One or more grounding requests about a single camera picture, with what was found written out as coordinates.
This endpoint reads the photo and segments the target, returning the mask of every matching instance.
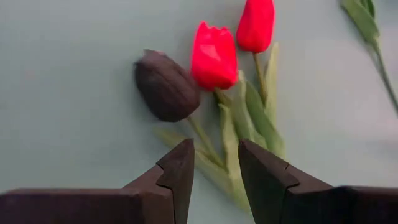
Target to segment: flower stem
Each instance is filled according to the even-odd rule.
[[[203,130],[202,126],[197,123],[191,116],[187,117],[188,122],[190,123],[193,130],[199,136],[201,141],[204,143],[209,155],[211,156],[213,162],[215,162],[218,166],[224,169],[224,162],[221,160],[217,152],[215,151],[213,144],[210,141],[210,138],[207,136],[205,130]]]
[[[387,89],[387,92],[389,94],[392,105],[394,106],[394,109],[398,115],[398,101],[394,94],[394,90],[391,87],[390,80],[388,79],[388,75],[387,75],[386,67],[384,65],[384,61],[383,61],[383,58],[381,55],[380,47],[378,45],[374,45],[374,51],[376,52],[377,59],[379,60],[379,63],[380,63],[381,78],[383,80],[384,86]]]
[[[260,95],[261,95],[262,101],[265,102],[267,99],[267,87],[266,87],[266,82],[265,82],[264,76],[262,75],[259,56],[257,53],[253,53],[253,59],[254,59],[254,63],[256,64],[257,76],[258,76],[259,82],[260,82]]]
[[[219,88],[215,88],[214,93],[219,103],[222,103],[225,106],[231,105],[231,99],[227,95],[225,95],[225,93],[223,93],[223,91],[221,91]]]

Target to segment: flower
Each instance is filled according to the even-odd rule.
[[[145,50],[144,56],[134,64],[134,73],[144,101],[161,121],[180,121],[198,108],[198,86],[166,54]]]
[[[238,80],[236,48],[231,32],[202,22],[193,42],[192,75],[201,87],[228,89]]]
[[[247,0],[236,32],[238,45],[253,53],[267,50],[274,30],[274,18],[272,0]]]

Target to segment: pale blue surface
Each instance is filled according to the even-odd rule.
[[[398,91],[398,2],[375,1]],[[290,162],[331,184],[398,186],[398,120],[331,0],[275,0],[279,128]],[[132,82],[143,48],[189,67],[197,24],[235,32],[243,0],[0,1],[0,190],[121,187],[167,149]],[[246,73],[251,56],[239,53]],[[208,95],[200,111],[218,138]],[[196,173],[189,223],[250,223]]]

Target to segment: green leaf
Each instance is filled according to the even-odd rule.
[[[266,71],[267,100],[265,103],[265,112],[271,123],[276,126],[277,114],[277,67],[278,67],[279,43],[275,42],[271,48]]]
[[[174,148],[184,139],[186,136],[165,130],[156,129],[155,134],[164,142],[164,144],[170,149]],[[209,160],[206,154],[205,148],[194,142],[195,144],[195,166],[205,175],[207,179],[210,179],[217,187],[223,190],[227,195],[232,196],[232,185],[228,178],[227,172],[214,162]]]
[[[374,19],[374,4],[372,0],[360,0],[362,6],[368,10],[368,13],[373,17]]]
[[[253,123],[259,133],[265,138],[268,150],[280,158],[285,158],[285,145],[278,130],[265,114],[261,97],[255,87],[246,82],[246,104]]]
[[[365,41],[373,47],[378,46],[379,29],[368,10],[355,0],[341,0],[341,6],[353,20]]]
[[[233,197],[235,202],[245,211],[250,212],[250,204],[241,175],[238,157],[238,137],[236,136],[232,120],[231,110],[225,105],[219,104],[221,111],[221,133],[226,155],[226,167],[228,176],[232,183]]]
[[[246,106],[246,80],[244,73],[239,71],[238,94],[234,97],[231,104],[231,112],[239,139],[248,139],[267,148],[266,140],[255,129]]]
[[[191,116],[188,116],[187,120],[190,123],[193,130],[196,132],[196,134],[200,137],[202,143],[204,144],[206,153],[208,154],[208,158],[211,161],[215,162],[220,167],[224,167],[224,165],[225,165],[224,161],[221,159],[221,157],[218,155],[218,153],[214,149],[214,146],[211,143],[210,138],[206,134],[206,131],[202,128],[201,124],[199,122],[197,122],[195,119],[193,119]]]

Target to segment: black tulip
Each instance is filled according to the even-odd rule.
[[[144,56],[134,64],[134,73],[144,101],[161,121],[180,121],[198,108],[198,87],[166,54],[145,50]]]

